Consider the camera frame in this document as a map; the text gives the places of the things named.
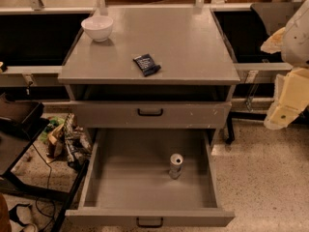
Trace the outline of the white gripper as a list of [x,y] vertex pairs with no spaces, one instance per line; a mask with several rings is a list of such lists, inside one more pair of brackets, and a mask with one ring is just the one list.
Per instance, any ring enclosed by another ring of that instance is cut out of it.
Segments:
[[278,29],[261,45],[262,52],[281,51],[282,60],[294,68],[275,78],[274,101],[264,125],[281,130],[293,122],[309,105],[309,1],[302,3],[286,27]]

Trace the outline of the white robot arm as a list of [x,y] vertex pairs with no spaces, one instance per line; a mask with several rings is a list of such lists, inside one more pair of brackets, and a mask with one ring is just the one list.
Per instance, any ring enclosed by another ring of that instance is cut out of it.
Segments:
[[305,0],[285,27],[278,29],[261,46],[266,53],[281,53],[293,68],[275,78],[274,102],[264,125],[281,130],[293,122],[309,105],[309,1]]

